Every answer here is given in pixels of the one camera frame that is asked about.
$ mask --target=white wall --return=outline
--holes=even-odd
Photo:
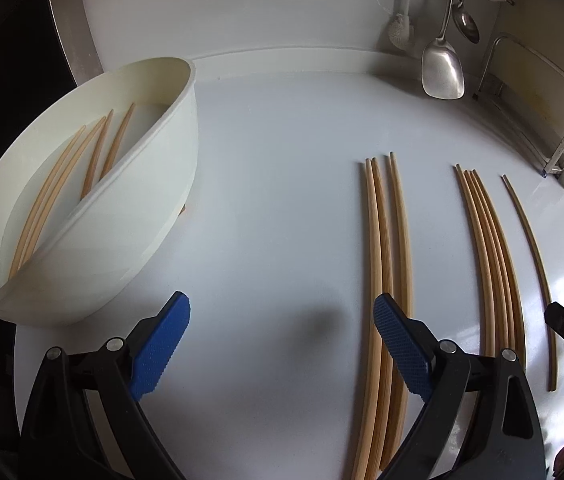
[[[437,33],[445,0],[412,0],[418,41]],[[271,46],[340,46],[385,50],[394,0],[84,0],[105,70],[152,56],[195,58]],[[498,11],[468,0],[482,41],[473,46],[450,25],[449,40],[467,72],[477,73]]]

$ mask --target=metal rack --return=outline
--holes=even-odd
[[[564,167],[564,164],[560,165],[558,163],[560,158],[564,155],[564,134],[555,149],[543,146],[540,135],[534,128],[524,121],[524,119],[512,110],[511,106],[502,99],[504,83],[497,78],[493,78],[496,80],[495,84],[486,84],[495,49],[502,40],[509,40],[524,48],[526,51],[545,62],[564,78],[564,70],[548,59],[544,54],[525,45],[519,38],[511,34],[503,33],[498,35],[491,44],[486,64],[480,78],[480,84],[473,94],[473,98],[481,101],[487,108],[490,107],[495,110],[504,119],[505,123],[509,126],[509,131],[517,137],[517,140],[521,141],[522,145],[526,147],[533,158],[539,162],[542,176],[546,177],[548,174],[560,174]]]

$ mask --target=white countertop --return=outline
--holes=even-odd
[[[564,190],[542,179],[467,96],[426,98],[419,83],[291,73],[196,86],[200,158],[185,213],[129,286],[61,330],[18,327],[20,420],[47,348],[91,351],[154,315],[175,290],[191,321],[142,408],[191,479],[346,479],[362,402],[368,298],[363,162],[398,157],[411,234],[415,317],[478,351],[475,257],[452,165],[476,168],[520,282],[527,376],[548,463],[564,443],[564,344],[547,393],[539,284],[507,173],[534,228],[554,300],[564,302]],[[421,407],[409,398],[407,425]],[[470,414],[464,407],[460,428]],[[439,471],[452,464],[452,433]]]

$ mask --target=chopstick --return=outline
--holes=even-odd
[[[388,292],[393,295],[393,263],[391,258],[389,221],[385,201],[386,191],[382,181],[380,167],[375,157],[371,160],[371,167],[373,170],[379,216],[382,292]],[[371,440],[368,465],[366,467],[366,480],[376,480],[377,472],[380,469],[382,450],[384,449],[384,440],[386,437],[386,429],[389,418],[393,367],[393,358],[389,354],[386,345],[382,343],[382,359],[380,362],[380,383],[377,398],[376,420]]]
[[[402,193],[402,182],[398,171],[395,153],[389,154],[389,172],[393,184],[393,200],[395,204],[396,224],[398,231],[398,250],[400,253],[400,281],[398,304],[406,317],[413,317],[413,280],[411,269],[411,245],[409,242],[409,227],[404,206],[404,195]],[[389,420],[386,429],[384,447],[380,469],[385,469],[396,451],[400,447],[402,432],[404,431],[404,419],[406,417],[408,393],[406,384],[399,373],[397,366],[393,367],[391,382],[391,400],[389,406]]]
[[[131,114],[133,113],[133,110],[135,108],[136,104],[131,103],[126,114],[124,115],[124,119],[122,119],[122,122],[120,123],[120,127],[118,128],[116,136],[113,138],[111,147],[108,149],[107,158],[104,160],[104,166],[102,166],[102,172],[100,173],[100,180],[102,180],[104,176],[111,170],[111,168],[113,168],[113,163],[116,160],[116,155],[118,154],[118,149],[120,148],[120,142],[122,141],[122,137],[124,137],[124,132],[126,131],[128,122],[131,119]]]
[[[489,225],[486,215],[484,204],[480,199],[478,186],[475,181],[475,176],[469,171],[464,172],[464,177],[469,185],[471,194],[473,195],[473,202],[475,203],[478,211],[478,218],[482,227],[482,233],[485,234],[487,257],[489,262],[489,269],[491,270],[491,282],[494,291],[494,307],[495,307],[495,339],[496,349],[502,350],[508,348],[508,323],[507,323],[507,307],[504,303],[504,281],[502,280],[502,272],[498,261],[498,254],[495,247],[494,231]]]
[[[493,303],[493,288],[491,282],[491,270],[489,269],[489,259],[486,250],[486,242],[484,234],[480,227],[480,219],[478,212],[466,181],[466,177],[462,172],[459,164],[456,165],[456,174],[462,189],[462,195],[466,204],[469,218],[471,221],[473,239],[478,254],[478,264],[480,267],[480,283],[482,285],[482,311],[484,322],[482,323],[482,353],[488,357],[495,357],[495,306]]]
[[[82,135],[82,132],[86,129],[85,125],[82,125],[80,129],[73,134],[70,142],[66,145],[65,149],[62,150],[60,157],[57,159],[56,163],[51,168],[50,173],[46,176],[40,191],[38,192],[38,196],[31,207],[31,210],[28,212],[27,220],[24,223],[24,227],[22,228],[22,232],[20,234],[20,238],[18,239],[18,245],[16,246],[15,253],[13,255],[13,260],[11,261],[11,268],[9,269],[9,278],[12,278],[16,272],[18,272],[19,268],[22,266],[22,253],[24,252],[25,245],[28,239],[28,235],[33,227],[33,222],[40,210],[42,205],[42,201],[46,196],[46,192],[48,191],[49,187],[51,187],[51,183],[53,179],[56,177],[58,171],[62,167],[64,160],[69,155],[73,146],[77,142],[78,138]]]
[[[56,184],[53,186],[51,195],[48,197],[48,200],[44,204],[44,208],[40,213],[40,217],[36,221],[35,228],[31,233],[30,241],[28,242],[27,249],[24,253],[22,264],[26,263],[28,259],[31,257],[31,255],[33,254],[33,251],[35,251],[36,245],[38,244],[38,239],[40,238],[40,233],[42,232],[42,228],[44,227],[44,223],[46,222],[46,218],[48,217],[51,208],[53,207],[53,204],[56,202],[57,196],[60,193],[62,186],[66,182],[66,179],[69,178],[72,169],[75,167],[78,160],[80,160],[80,156],[91,142],[91,139],[94,137],[95,133],[100,129],[102,124],[104,124],[105,120],[106,118],[102,117],[97,122],[97,124],[95,124],[93,129],[89,132],[89,135],[87,135],[85,139],[80,143],[78,149],[75,150],[75,153],[73,153],[66,167],[62,170],[60,177],[58,178]]]
[[[528,241],[531,253],[533,254],[533,260],[536,264],[537,277],[540,280],[540,290],[542,291],[542,301],[544,302],[544,308],[546,308],[551,303],[551,289],[549,288],[549,282],[546,279],[546,271],[544,270],[544,264],[542,263],[542,256],[540,256],[540,249],[537,246],[536,237],[531,229],[531,224],[528,221],[522,203],[518,198],[513,186],[508,180],[506,175],[502,175],[502,180],[507,188],[508,194],[513,200],[516,211],[518,212],[518,217],[520,218],[520,223],[524,229],[524,234],[526,235],[526,240]],[[547,337],[549,343],[549,381],[548,390],[554,392],[557,389],[558,383],[558,361],[557,361],[557,342],[555,339],[555,332],[547,327]]]
[[[95,143],[95,148],[93,153],[91,153],[91,161],[89,162],[89,169],[84,177],[84,184],[82,185],[82,193],[80,194],[80,200],[83,199],[93,187],[93,179],[95,177],[95,170],[98,165],[98,160],[100,159],[100,152],[102,150],[102,144],[104,144],[104,139],[107,136],[108,126],[111,124],[111,119],[113,117],[113,110],[111,110],[107,115],[107,120],[104,123],[104,127],[98,135],[98,140]]]
[[[369,159],[367,159],[364,164],[366,168],[366,194],[368,200],[370,291],[372,306],[376,297],[382,293],[382,250],[380,248],[380,225],[373,169]],[[358,449],[356,451],[356,461],[353,468],[353,480],[364,480],[366,476],[374,425],[376,422],[377,399],[380,385],[383,342],[376,329],[372,312],[369,317],[370,326],[368,333],[366,388],[364,390],[362,423],[360,437],[358,439]]]
[[[500,219],[495,211],[491,197],[486,190],[485,185],[482,183],[482,179],[477,171],[473,170],[473,174],[477,180],[478,186],[482,191],[487,204],[487,210],[489,211],[493,223],[495,225],[495,231],[500,242],[500,247],[502,248],[502,255],[504,257],[504,265],[506,277],[508,279],[508,300],[510,301],[510,307],[512,312],[508,317],[513,322],[513,333],[514,333],[514,350],[518,354],[518,359],[520,360],[520,365],[524,369],[526,367],[526,336],[524,334],[524,314],[522,312],[522,300],[520,299],[520,289],[518,288],[518,279],[516,277],[516,271],[513,267],[513,260],[511,259],[511,253],[508,250],[507,239],[504,235],[504,230],[502,229],[502,224],[500,224]]]

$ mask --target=silver metal bar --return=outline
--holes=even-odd
[[[548,59],[544,54],[538,52],[536,49],[530,46],[525,45],[524,43],[522,43],[520,38],[517,38],[512,34],[502,33],[498,35],[495,38],[495,40],[493,40],[493,43],[491,44],[491,47],[489,49],[489,55],[487,56],[486,64],[484,66],[484,70],[482,71],[482,76],[480,78],[480,84],[477,90],[478,93],[482,91],[482,86],[484,85],[484,79],[486,78],[486,75],[489,70],[489,66],[491,65],[491,61],[493,60],[493,54],[495,52],[495,48],[502,40],[509,40],[519,45],[520,47],[524,48],[526,51],[530,52],[537,58],[541,59],[543,62],[545,62],[548,66],[553,68],[558,74],[560,74],[564,78],[564,70],[562,70],[559,66],[557,66],[553,61]],[[558,147],[553,152],[553,155],[549,157],[548,161],[542,168],[542,176],[546,176],[548,173],[553,173],[552,170],[554,170],[555,163],[559,160],[563,152],[564,152],[564,135],[562,136],[562,139],[560,140]]]
[[[82,0],[49,0],[49,4],[76,85],[103,73]]]

